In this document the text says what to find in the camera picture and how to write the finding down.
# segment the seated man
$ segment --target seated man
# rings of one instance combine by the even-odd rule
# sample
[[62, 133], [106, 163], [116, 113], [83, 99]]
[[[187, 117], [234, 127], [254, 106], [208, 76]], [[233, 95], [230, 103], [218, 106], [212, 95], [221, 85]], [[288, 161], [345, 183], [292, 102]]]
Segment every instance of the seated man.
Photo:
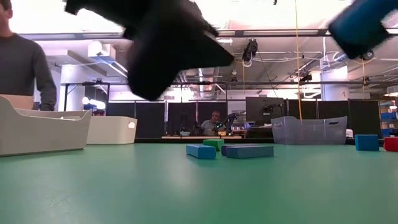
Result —
[[[201, 124], [201, 128], [203, 129], [203, 133], [205, 136], [217, 136], [218, 133], [216, 132], [216, 123], [219, 122], [220, 119], [220, 112], [214, 111], [211, 114], [211, 119], [204, 121]], [[222, 126], [217, 131], [225, 131], [225, 127]]]

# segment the red block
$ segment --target red block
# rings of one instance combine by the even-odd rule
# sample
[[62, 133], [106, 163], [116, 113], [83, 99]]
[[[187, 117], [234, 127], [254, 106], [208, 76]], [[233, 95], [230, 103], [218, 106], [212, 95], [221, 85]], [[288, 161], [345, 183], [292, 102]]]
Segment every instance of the red block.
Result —
[[383, 148], [389, 152], [398, 152], [398, 138], [396, 137], [384, 138]]

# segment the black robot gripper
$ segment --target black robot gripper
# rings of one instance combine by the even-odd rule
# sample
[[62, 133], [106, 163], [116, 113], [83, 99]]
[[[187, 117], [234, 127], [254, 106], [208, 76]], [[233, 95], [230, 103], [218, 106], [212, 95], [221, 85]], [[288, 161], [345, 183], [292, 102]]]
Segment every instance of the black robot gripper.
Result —
[[65, 11], [76, 15], [83, 8], [125, 27], [123, 37], [134, 41], [128, 84], [147, 100], [158, 99], [181, 70], [228, 66], [234, 60], [189, 0], [67, 0]]
[[356, 0], [328, 28], [348, 58], [358, 58], [391, 37], [382, 20], [398, 9], [397, 0]]

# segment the gray sweater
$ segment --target gray sweater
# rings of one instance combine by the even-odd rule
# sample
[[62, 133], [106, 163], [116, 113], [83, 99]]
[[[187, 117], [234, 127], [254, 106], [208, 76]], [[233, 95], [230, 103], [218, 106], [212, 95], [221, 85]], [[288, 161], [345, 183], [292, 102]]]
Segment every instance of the gray sweater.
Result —
[[[213, 129], [216, 128], [216, 124], [214, 122], [212, 122], [210, 119], [204, 121], [201, 126], [203, 129], [203, 133], [205, 134], [205, 136], [217, 136], [217, 134], [213, 131]], [[220, 129], [218, 129], [219, 131], [225, 131], [225, 127], [222, 126]]]
[[0, 94], [33, 96], [35, 79], [40, 110], [53, 111], [57, 87], [41, 46], [17, 34], [0, 37]]

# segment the toy block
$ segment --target toy block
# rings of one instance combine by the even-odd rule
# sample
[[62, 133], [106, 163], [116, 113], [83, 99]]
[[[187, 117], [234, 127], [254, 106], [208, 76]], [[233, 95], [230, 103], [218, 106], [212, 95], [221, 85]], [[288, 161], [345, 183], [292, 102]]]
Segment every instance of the toy block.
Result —
[[220, 151], [221, 147], [224, 145], [224, 139], [206, 139], [203, 140], [203, 144], [206, 146], [214, 146], [217, 151]]
[[235, 147], [235, 146], [255, 146], [255, 144], [233, 144], [233, 145], [223, 145], [221, 147], [221, 155], [226, 156], [226, 151], [228, 150], [229, 147]]
[[216, 147], [205, 145], [187, 145], [186, 152], [188, 155], [198, 159], [215, 159]]
[[356, 134], [355, 149], [357, 151], [378, 151], [379, 136], [377, 134]]
[[398, 152], [398, 138], [397, 137], [384, 138], [383, 148], [389, 152]]
[[226, 157], [235, 159], [269, 157], [273, 155], [273, 146], [233, 146], [226, 149]]

